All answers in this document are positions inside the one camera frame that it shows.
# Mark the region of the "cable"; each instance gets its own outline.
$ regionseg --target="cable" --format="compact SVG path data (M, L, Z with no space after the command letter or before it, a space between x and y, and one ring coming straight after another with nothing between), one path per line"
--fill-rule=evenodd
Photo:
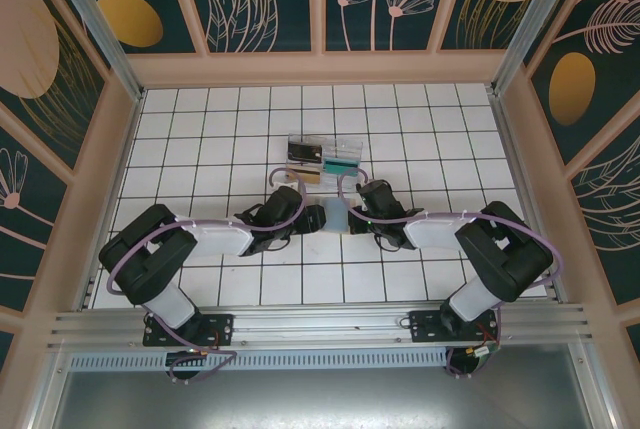
M509 219L504 219L502 217L492 216L490 214L483 214L481 212L466 212L466 211L464 212L431 212L431 213L423 212L415 216L402 217L399 219L376 219L373 217L364 216L351 207L351 205L349 204L349 201L347 201L344 195L344 190L342 189L342 181L344 180L344 178L347 175L353 176L355 171L358 171L359 174L362 174L364 176L365 184L369 181L369 176L367 175L367 173L364 170L360 169L359 167L345 171L340 175L340 177L338 177L338 196L346 206L347 210L358 219L361 219L365 222L369 222L373 224L400 224L400 223L407 223L407 222L422 221L427 219L441 219L441 220L462 219L462 220L469 220L469 221L472 221L474 219L484 219L486 221L491 221L497 224L502 224L504 226L511 227L512 229L515 229L523 234L526 234L527 236L535 239L540 244L545 246L553 254L557 263L556 270L553 272L553 274L547 277L544 277L539 281L535 281L529 286L529 288L542 286L544 284L552 282L564 271L564 258L562 257L562 254L560 254L560 251L558 251L558 249L556 249L556 247L553 244L551 244L551 242L549 242L547 239L545 239L538 233L532 231L527 226L523 226L522 224L518 224L516 222L510 221Z
M113 283L114 283L115 278L118 275L118 273L122 270L122 268L127 263L127 261L129 259L131 259L131 257L133 257L133 255L136 252L138 252L142 247L144 247L147 243L149 243L152 239L156 238L160 234L163 234L163 233L165 233L167 231L170 231L172 229L176 229L178 227L185 227L185 226L201 225L201 226L238 227L238 228L242 228L242 229L250 230L250 231L270 232L270 231L277 231L277 230L282 229L284 227L287 227L288 225L293 223L300 216L300 214L302 214L302 211L304 210L304 208L305 208L305 206L307 204L306 187L305 187L304 181L300 178L300 176L295 171L293 171L291 169L284 168L284 167L276 168L273 171L271 171L271 174L269 174L269 184L271 185L271 187L273 187L273 176L274 176L274 174L276 174L278 172L287 172L287 173L291 174L293 177L295 177L297 179L297 181L298 181L298 191L300 192L300 195L302 196L302 202L300 204L300 207L298 207L298 210L289 219L287 219L284 222L281 222L280 224L276 224L275 226L271 226L271 227L257 227L257 226L251 226L251 225L244 224L244 223L236 223L236 222L232 222L232 221L224 221L224 220L219 220L219 219L190 219L190 220L172 222L170 224L167 224L165 226L162 226L162 227L156 229L155 231L151 232L149 235L147 235L144 238L142 238L140 241L138 241L122 257L122 259L120 259L120 261L118 261L116 266L111 271L111 274L109 275L109 279L107 279L107 291L110 294L123 296L124 293L122 291L118 291L118 290L114 289L114 287L113 287ZM169 327L169 325L165 321L163 321L161 317L158 317L157 315L153 314L151 309L149 309L145 305L142 305L142 307L147 311L147 313L150 316L154 317L155 320L158 321L158 324L160 325L160 327L162 327L162 329L169 336L171 336L174 340L176 340L177 342L183 344L186 347L189 347L189 348L193 349L194 351L197 351L197 352L200 352L200 353L204 353L204 355L203 354L199 354L199 355L194 354L192 356L185 356L183 358L180 358L180 359L174 361L173 364L171 365L171 367L169 368L169 374L170 374L170 376L171 376L171 378L172 378L172 380L174 382L176 382L178 379L174 376L173 369L176 367L177 364L180 364L181 362L186 362L188 360L202 359L203 357L206 357L206 354L219 354L219 355L228 355L228 356L230 356L230 357L226 358L224 361L222 361L220 364L218 364L216 367L214 367L213 369L211 369L209 371L206 371L206 372L201 372L197 376L191 378L192 382L197 382L197 381L201 381L201 380L204 380L204 379L207 379L207 378L211 377L213 374L218 372L222 367L224 367L227 364L229 364L231 361L233 361L238 356L238 353L236 351L225 351L225 350L215 349L213 347L202 347L202 346L198 346L196 344L193 344L190 341L187 341L186 339L184 339L183 337L178 335L171 327Z
M187 219L184 221L172 222L165 226L159 227L155 231L151 232L151 234L148 234L147 236L140 239L140 241L138 241L131 249L129 249L129 251L122 257L122 259L118 261L118 263L115 265L115 267L109 274L109 279L107 279L107 292L115 296L124 295L122 291L118 291L113 287L113 282L115 281L116 276L120 273L120 271L122 270L124 265L127 263L127 261L129 261L129 259L131 259L136 252L138 252L142 247L146 246L152 239L155 239L160 234L164 234L165 232L170 231L172 229L176 229L178 227L186 227L186 226L194 226L194 227L195 226L220 226L220 227L237 227L239 229L245 229L248 231L271 232L271 231L277 231L278 229L287 227L288 225L293 223L300 216L300 214L302 214L302 211L304 211L304 208L307 205L307 190L306 190L304 181L298 175L298 173L291 169L287 169L286 167L278 167L273 171L271 171L271 174L269 174L269 184L271 185L271 187L273 187L273 176L277 172L287 172L291 174L293 177L295 177L298 181L298 191L302 196L302 203L300 204L300 207L298 207L298 210L296 211L296 213L293 216L291 216L289 219L271 227L250 226L242 222L232 222L232 221L221 220L221 219Z

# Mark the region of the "white grid tile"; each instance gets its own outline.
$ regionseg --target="white grid tile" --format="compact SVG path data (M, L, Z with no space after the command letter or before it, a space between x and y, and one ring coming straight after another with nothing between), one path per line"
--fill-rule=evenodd
M176 112L199 112L207 109L209 89L180 89Z
M302 88L281 86L271 88L271 109L301 109Z
M177 89L151 89L147 91L143 112L173 112Z
M269 115L269 135L299 134L301 121L300 110L272 110Z
M211 112L204 119L204 137L231 136L236 133L235 112Z
M364 107L364 88L360 85L333 86L333 100L336 108Z
M384 302L382 264L344 265L345 302Z
M304 134L333 134L333 109L316 109L302 112Z
M165 166L195 166L198 163L201 139L169 139L164 156Z
M476 159L505 158L500 135L497 132L470 132L473 155Z
M388 301L424 301L427 290L422 262L385 262Z
M303 266L302 291L302 300L305 304L343 302L342 266L340 264Z
M243 87L240 89L238 109L241 111L269 109L270 93L268 87Z
M454 84L427 84L430 106L459 106L458 94Z
M198 164L201 166L231 164L234 154L233 144L233 137L206 137L202 139Z
M395 107L396 91L391 84L368 84L364 86L367 107Z
M431 112L428 107L401 107L402 132L433 132Z
M370 133L400 132L398 109L395 107L367 109Z
M456 84L462 106L483 106L489 104L484 84Z
M138 123L137 139L158 139L169 137L173 114L142 114Z
M261 304L301 304L302 266L264 266Z
M170 136L201 137L204 112L176 112L171 122Z
M396 84L399 107L426 106L427 93L424 84Z
M138 139L131 152L130 167L161 166L164 159L166 139Z
M240 89L237 87L221 87L209 89L207 111L237 110L239 93Z
M220 284L220 305L260 304L260 272L260 266L224 267Z
M489 106L463 107L462 114L469 131L496 131L496 120Z
M149 91L111 229L121 230L154 202L198 219L232 217L264 203L273 192L267 171L282 166L287 135L303 125L306 133L362 141L361 167L387 179L407 209L478 210L501 200L522 215L480 89L356 84ZM126 298L105 293L105 274L96 277L93 307L130 307ZM472 276L456 250L385 252L369 235L317 233L251 257L192 257L175 281L206 307L443 299ZM545 294L541 288L526 295Z
M304 109L333 108L332 87L304 86L302 88L302 107Z

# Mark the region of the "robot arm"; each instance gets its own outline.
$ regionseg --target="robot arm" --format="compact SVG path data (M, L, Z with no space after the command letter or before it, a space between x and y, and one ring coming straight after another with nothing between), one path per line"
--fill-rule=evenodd
M179 335L198 331L200 313L187 295L172 282L178 270L198 258L213 255L250 256L269 249L278 240L289 241L297 234L320 230L325 222L324 208L306 206L300 216L286 227L268 230L294 217L302 204L302 196L283 186L265 204L257 204L236 214L237 225L185 225L166 231L152 239L155 250L141 248L127 260L116 275L118 284L129 302L142 305L157 314ZM188 218L175 216L169 209L156 204L144 211L100 251L99 259L111 273L120 260L147 235L162 226ZM266 228L253 231L250 227Z
M367 210L359 214L375 219L403 219L419 216L422 209L405 211L383 180L358 185ZM487 216L511 221L526 228L504 203L492 202L481 211ZM370 232L378 244L382 238L397 248L440 247L463 251L478 277L464 284L441 307L442 324L451 334L501 302L515 301L545 270L553 255L531 236L482 219L425 219L391 224L368 223L350 214L352 233Z

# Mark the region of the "black mounting plate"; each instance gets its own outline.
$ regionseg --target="black mounting plate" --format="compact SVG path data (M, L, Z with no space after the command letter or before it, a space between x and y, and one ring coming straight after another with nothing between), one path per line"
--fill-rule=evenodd
M181 342L173 339L158 324L154 317L145 317L144 337L142 345L145 347L176 347L184 346ZM197 330L190 337L185 337L189 342L197 346L229 346L233 335L233 315L232 314L203 314L199 320Z
M496 315L491 310L483 312L474 322L463 326L457 336L451 335L442 325L439 310L409 313L409 330L413 342L482 342L484 334L477 324L482 324L494 338L498 337Z

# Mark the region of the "purple cable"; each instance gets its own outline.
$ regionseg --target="purple cable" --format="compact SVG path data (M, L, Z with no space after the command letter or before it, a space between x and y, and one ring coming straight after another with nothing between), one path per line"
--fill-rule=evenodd
M298 191L300 192L300 195L302 196L302 204L300 204L300 207L298 207L298 210L296 211L296 213L293 216L291 216L289 219L287 219L284 222L281 222L280 224L276 224L275 226L271 226L271 227L250 226L248 224L244 224L244 223L241 223L241 222L231 222L231 221L224 221L224 220L220 220L220 219L188 219L188 220L184 220L184 221L172 222L171 224L167 224L165 226L159 227L158 229L153 231L151 234L143 237L140 241L138 241L131 249L129 249L129 251L122 257L122 259L120 259L120 261L118 261L116 266L111 271L111 274L109 274L109 279L107 279L107 292L109 292L110 294L116 295L116 296L124 295L124 293L122 291L118 291L117 289L113 288L113 282L115 281L116 276L120 273L120 271L122 270L124 265L127 263L127 261L129 261L129 259L131 259L133 257L133 255L136 252L138 252L142 247L146 246L151 241L151 239L154 239L157 236L159 236L160 234L163 234L163 233L165 233L167 231L170 231L172 229L175 229L177 227L185 227L185 226L220 226L220 227L237 227L237 228L240 228L240 229L246 229L246 230L250 230L250 231L258 231L258 232L270 232L270 231L277 231L278 229L282 229L282 228L287 227L288 225L290 225L292 222L294 222L300 216L300 214L302 214L302 211L304 210L304 208L305 208L305 206L307 204L307 190L306 190L306 187L304 185L304 181L300 178L300 176L295 171L293 171L291 169L287 169L285 167L278 167L278 168L274 169L273 171L271 171L271 174L269 174L269 184L272 187L273 187L273 175L276 174L277 172L287 172L287 173L291 174L293 177L295 177L297 179L297 181L298 181Z
M146 306L142 306L146 309L146 311L149 314L153 314L151 312L151 310L146 307ZM209 377L213 376L215 373L217 373L220 369L222 369L224 366L226 366L227 364L231 363L236 357L238 357L238 353L236 351L221 351L220 349L214 349L213 347L201 347L198 346L196 344L193 344L189 341L187 341L185 338L179 336L178 334L176 334L176 332L171 329L166 322L164 322L162 320L162 318L153 315L153 317L155 317L156 321L158 321L158 324L160 324L160 327L162 327L162 329L165 330L165 332L167 334L169 334L173 339L175 339L176 341L180 342L181 344L190 347L191 349L198 351L198 352L205 352L207 354L219 354L219 355L223 355L223 356L229 356L227 357L224 361L222 361L220 364L218 364L217 366L215 366L214 368L212 368L209 371L206 372L201 372L200 374L198 374L197 376L192 377L191 379L185 380L184 384L187 385L189 382L199 382L199 381L204 381L205 379L208 379ZM189 356L184 356L181 357L179 359L176 359L175 361L173 361L173 364L171 364L171 367L169 367L169 376L171 377L171 379L173 381L177 381L178 378L175 376L175 374L173 373L173 370L175 369L175 367L178 364L181 364L183 362L186 361L192 361L195 359L203 359L206 358L206 355L203 354L194 354L194 355L189 355Z
M431 213L424 212L421 214L416 214L415 216L402 217L399 219L376 219L373 217L364 216L350 206L349 201L347 201L344 195L344 191L342 189L342 181L344 180L345 176L347 176L349 173L353 174L355 170L357 170L358 173L364 175L365 184L369 181L369 176L367 175L367 173L360 168L357 168L357 169L354 168L353 170L346 171L343 174L341 174L340 177L338 178L338 195L342 200L342 202L344 203L344 205L346 206L347 210L351 214L353 214L355 217L362 219L363 221L371 222L374 224L399 224L399 223L405 223L405 222L422 221L426 219L444 219L444 220L484 219L486 221L495 222L497 224L502 224L504 226L511 227L512 229L516 229L517 231L522 232L523 234L526 234L527 236L535 239L540 244L542 244L547 249L549 249L549 251L551 251L551 253L555 257L557 262L556 270L553 272L553 274L543 279L540 279L539 281L535 281L533 284L529 286L530 288L547 284L553 281L554 279L556 279L564 271L564 258L562 257L562 254L560 254L560 251L558 251L558 249L556 249L556 247L553 244L551 244L551 242L549 242L547 239L537 234L536 232L532 231L528 227L523 226L522 224L518 224L516 222L510 221L508 219L504 219L502 217L491 216L489 214L483 214L481 212L431 212Z
M235 222L231 222L231 221L222 221L222 220L218 220L218 219L185 220L185 221L177 221L177 222L173 222L171 224L167 224L165 226L162 226L162 227L156 229L151 234L149 234L146 237L144 237L143 239L141 239L137 244L135 244L122 257L122 259L120 259L118 264L116 264L116 266L113 268L113 271L111 271L111 274L109 275L109 279L107 279L107 291L109 293L111 293L111 294L114 294L114 295L124 295L123 292L118 291L118 290L113 288L113 282L114 282L116 276L118 275L118 273L122 270L124 265L127 263L127 261L129 259L131 259L131 257L133 257L133 255L137 251L139 251L142 247L144 247L147 243L149 243L151 241L151 239L154 239L156 236L158 236L160 234L163 234L163 233L165 233L167 231L170 231L172 229L175 229L177 227L193 226L193 225L208 225L208 226L239 227L239 228L242 228L242 229L247 229L247 230L252 230L252 231L260 231L260 232L277 231L278 229L282 229L283 227L287 227L289 224L294 222L300 216L300 214L302 214L302 211L304 210L304 208L306 206L306 202L307 202L307 200L306 200L307 191L306 191L306 187L304 185L304 181L302 181L300 176L295 171L292 171L291 169L287 169L287 168L284 168L284 167L279 167L279 168L274 169L273 171L271 171L271 174L269 175L269 184L271 186L273 186L273 176L274 176L274 174L276 174L278 172L287 172L287 173L293 175L293 177L295 177L297 179L297 181L298 181L298 191L300 192L300 195L302 196L302 203L300 204L300 207L298 208L296 213L293 216L291 216L291 218L289 218L285 222L282 222L280 224L276 224L275 226L271 226L271 227L256 227L256 226L250 226L248 224L235 223ZM211 377L213 374L218 372L222 367L224 367L227 364L229 364L231 361L233 361L238 356L238 353L236 351L221 351L219 349L214 349L214 348L211 348L211 347L198 346L196 344L193 344L193 343L187 341L183 337L179 336L172 328L170 328L167 325L167 323L162 320L161 317L158 317L157 315L153 314L153 312L148 307L146 307L144 305L142 307L144 307L144 309L149 314L151 314L156 319L156 321L158 321L158 324L162 327L162 329L164 329L164 331L167 334L169 334L173 339L175 339L179 343L183 344L184 346L189 347L189 348L191 348L191 349L193 349L195 351L198 351L198 352L204 352L204 353L208 353L208 354L221 354L221 355L230 356L227 359L225 359L224 361L222 361L220 364L218 364L216 367L211 369L210 371L206 371L204 373L201 373L201 374L191 378L190 380L192 382L202 381L204 379L207 379L207 378ZM188 361L188 360L201 359L203 357L206 357L206 356L193 355L193 356L185 356L185 357L182 357L180 359L177 359L176 361L173 362L173 364L171 364L171 367L169 368L169 374L170 374L171 378L173 380L177 380L177 378L173 374L173 369L176 367L176 365L178 365L178 364L180 364L182 362Z

